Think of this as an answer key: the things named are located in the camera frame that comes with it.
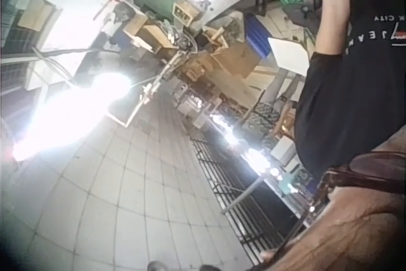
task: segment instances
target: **cardboard box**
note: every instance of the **cardboard box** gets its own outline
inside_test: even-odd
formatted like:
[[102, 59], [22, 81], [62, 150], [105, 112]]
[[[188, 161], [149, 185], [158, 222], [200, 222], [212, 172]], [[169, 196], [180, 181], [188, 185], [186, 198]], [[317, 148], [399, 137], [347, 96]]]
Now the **cardboard box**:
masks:
[[233, 76], [240, 75], [244, 79], [259, 64], [261, 57], [247, 43], [236, 42], [227, 49], [212, 54], [220, 67]]
[[18, 26], [39, 32], [52, 11], [52, 6], [46, 4], [44, 0], [30, 0], [27, 9], [18, 21]]
[[140, 29], [145, 25], [147, 22], [148, 17], [141, 14], [136, 14], [133, 19], [130, 20], [129, 23], [124, 27], [122, 30], [126, 33], [129, 37], [134, 37], [140, 31]]

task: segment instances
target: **white wall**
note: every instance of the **white wall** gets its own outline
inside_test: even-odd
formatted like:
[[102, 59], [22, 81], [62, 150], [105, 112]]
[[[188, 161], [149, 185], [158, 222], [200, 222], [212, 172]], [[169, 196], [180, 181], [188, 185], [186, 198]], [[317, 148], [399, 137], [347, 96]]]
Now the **white wall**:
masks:
[[[88, 48], [103, 27], [103, 19], [109, 11], [112, 11], [114, 2], [93, 21], [93, 17], [108, 0], [47, 0], [62, 11], [53, 24], [52, 29], [45, 37], [41, 50], [58, 50], [70, 48]], [[71, 73], [75, 74], [84, 53], [59, 56], [57, 60]], [[40, 74], [44, 74], [47, 82], [56, 83], [61, 81], [55, 73], [46, 74], [49, 70], [44, 63], [39, 62], [32, 68]], [[28, 75], [27, 89], [38, 88], [43, 82], [35, 74]]]

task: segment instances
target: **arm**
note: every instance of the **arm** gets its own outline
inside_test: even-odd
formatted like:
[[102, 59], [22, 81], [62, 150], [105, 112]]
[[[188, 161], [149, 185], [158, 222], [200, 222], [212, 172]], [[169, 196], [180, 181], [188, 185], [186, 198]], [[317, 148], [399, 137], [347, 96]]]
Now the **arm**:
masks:
[[326, 55], [339, 55], [344, 50], [350, 0], [323, 0], [322, 20], [318, 30], [315, 51]]
[[[406, 151], [406, 126], [378, 146]], [[336, 188], [318, 221], [303, 232], [272, 271], [368, 270], [389, 246], [396, 245], [405, 198], [364, 188]]]
[[277, 135], [280, 130], [282, 129], [282, 126], [284, 124], [284, 120], [289, 113], [289, 111], [292, 109], [292, 102], [288, 101], [285, 105], [284, 108], [282, 109], [282, 113], [280, 114], [279, 120], [277, 121], [275, 127], [271, 131], [271, 136]]

